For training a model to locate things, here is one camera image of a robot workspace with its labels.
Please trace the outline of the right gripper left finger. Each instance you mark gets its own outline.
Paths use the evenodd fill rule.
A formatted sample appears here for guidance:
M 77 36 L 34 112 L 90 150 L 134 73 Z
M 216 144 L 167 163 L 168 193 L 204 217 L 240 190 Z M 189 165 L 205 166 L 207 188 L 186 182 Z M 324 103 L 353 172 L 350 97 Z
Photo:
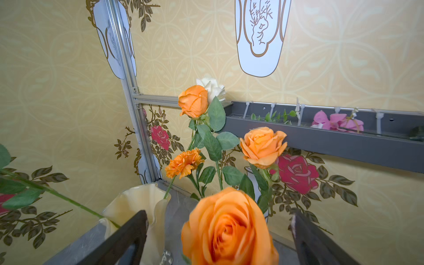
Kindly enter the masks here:
M 146 211 L 137 212 L 79 264 L 139 265 L 146 243 L 148 227 Z

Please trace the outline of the cream white rose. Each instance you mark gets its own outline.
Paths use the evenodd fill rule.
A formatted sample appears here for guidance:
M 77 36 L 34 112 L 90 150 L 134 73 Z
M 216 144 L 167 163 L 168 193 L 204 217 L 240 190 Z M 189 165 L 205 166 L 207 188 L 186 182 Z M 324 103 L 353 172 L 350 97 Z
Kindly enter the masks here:
M 196 84 L 204 87 L 208 92 L 209 104 L 211 104 L 215 97 L 221 102 L 225 100 L 225 86 L 218 84 L 218 81 L 215 78 L 203 77 L 202 79 L 196 79 Z
M 50 193 L 96 217 L 103 219 L 104 216 L 96 213 L 90 208 L 66 197 L 56 190 L 35 182 L 32 182 L 20 175 L 6 169 L 12 162 L 12 157 L 4 145 L 1 145 L 1 193 L 12 194 L 13 197 L 5 201 L 2 207 L 6 210 L 17 210 L 33 204 L 40 195 L 47 192 Z

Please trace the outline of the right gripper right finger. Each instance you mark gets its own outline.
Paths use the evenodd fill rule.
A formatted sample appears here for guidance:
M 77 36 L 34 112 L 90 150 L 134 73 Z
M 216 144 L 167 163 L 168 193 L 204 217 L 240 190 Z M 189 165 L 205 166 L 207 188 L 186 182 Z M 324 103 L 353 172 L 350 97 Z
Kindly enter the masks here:
M 301 265 L 359 265 L 303 213 L 295 212 L 290 226 Z

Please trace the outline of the orange rose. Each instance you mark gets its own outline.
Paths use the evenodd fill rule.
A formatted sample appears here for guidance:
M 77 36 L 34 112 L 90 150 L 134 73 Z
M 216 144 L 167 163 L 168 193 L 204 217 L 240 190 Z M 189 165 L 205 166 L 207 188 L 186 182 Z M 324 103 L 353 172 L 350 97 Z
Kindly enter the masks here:
M 272 199 L 272 180 L 268 169 L 276 164 L 277 159 L 286 150 L 287 134 L 283 131 L 273 131 L 269 127 L 252 129 L 240 138 L 244 159 L 250 164 L 260 191 L 257 204 L 263 213 L 269 208 Z
M 238 187 L 244 175 L 227 159 L 239 147 L 239 140 L 234 134 L 222 131 L 226 123 L 222 103 L 215 97 L 209 104 L 208 92 L 204 87 L 196 85 L 179 95 L 178 105 L 181 114 L 190 118 L 192 140 L 187 151 L 200 149 L 205 159 L 202 170 L 193 172 L 203 197 L 207 185 L 215 177 L 218 178 L 220 189 L 224 188 L 224 183 Z
M 193 265 L 276 265 L 265 217 L 243 191 L 227 187 L 203 198 L 182 227 L 182 252 Z

